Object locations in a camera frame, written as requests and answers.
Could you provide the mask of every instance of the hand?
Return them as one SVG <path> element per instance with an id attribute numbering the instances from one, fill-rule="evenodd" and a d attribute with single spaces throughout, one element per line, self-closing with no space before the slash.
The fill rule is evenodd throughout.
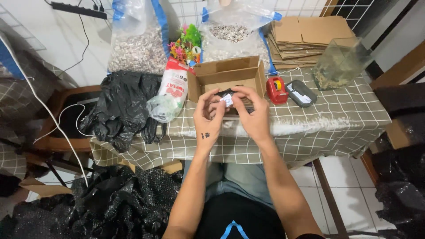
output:
<path id="1" fill-rule="evenodd" d="M 239 113 L 239 119 L 242 126 L 249 136 L 258 144 L 259 142 L 270 139 L 270 123 L 269 123 L 269 103 L 266 99 L 261 98 L 253 88 L 244 86 L 232 87 L 233 91 L 237 91 L 232 96 L 233 107 Z M 245 109 L 245 105 L 241 98 L 247 97 L 254 104 L 254 112 L 249 114 Z"/>
<path id="2" fill-rule="evenodd" d="M 211 151 L 220 133 L 221 122 L 226 111 L 226 102 L 224 100 L 214 102 L 221 99 L 221 97 L 214 95 L 219 90 L 217 88 L 201 95 L 193 114 L 196 130 L 196 149 L 200 150 L 201 153 L 209 153 Z"/>

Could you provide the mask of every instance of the person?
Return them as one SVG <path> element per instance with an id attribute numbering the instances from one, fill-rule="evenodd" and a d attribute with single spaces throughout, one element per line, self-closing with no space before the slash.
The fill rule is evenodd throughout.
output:
<path id="1" fill-rule="evenodd" d="M 323 239 L 309 205 L 271 136 L 269 104 L 252 88 L 235 86 L 233 107 L 260 149 L 262 165 L 218 164 L 208 167 L 226 109 L 211 90 L 199 97 L 193 119 L 196 150 L 186 161 L 183 183 L 171 209 L 165 239 Z M 254 105 L 248 113 L 241 98 Z"/>

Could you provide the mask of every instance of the jeans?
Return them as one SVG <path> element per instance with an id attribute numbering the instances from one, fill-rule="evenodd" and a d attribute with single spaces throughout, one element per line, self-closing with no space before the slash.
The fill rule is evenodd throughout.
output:
<path id="1" fill-rule="evenodd" d="M 191 163 L 191 160 L 185 162 L 183 181 Z M 206 187 L 205 202 L 222 193 L 232 192 L 274 209 L 262 164 L 210 163 Z"/>

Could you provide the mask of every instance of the red tape dispenser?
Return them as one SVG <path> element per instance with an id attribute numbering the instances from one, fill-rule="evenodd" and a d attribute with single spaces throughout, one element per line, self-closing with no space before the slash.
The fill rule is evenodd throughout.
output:
<path id="1" fill-rule="evenodd" d="M 280 77 L 271 77 L 266 84 L 267 95 L 275 105 L 286 103 L 288 93 L 285 90 L 285 83 Z"/>

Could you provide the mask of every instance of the black t-shirt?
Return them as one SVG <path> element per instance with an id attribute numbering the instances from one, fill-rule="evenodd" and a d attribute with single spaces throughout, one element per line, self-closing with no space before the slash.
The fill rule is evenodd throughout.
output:
<path id="1" fill-rule="evenodd" d="M 270 207 L 235 193 L 223 193 L 205 203 L 195 238 L 285 238 L 278 214 Z M 304 234 L 298 239 L 323 239 Z"/>

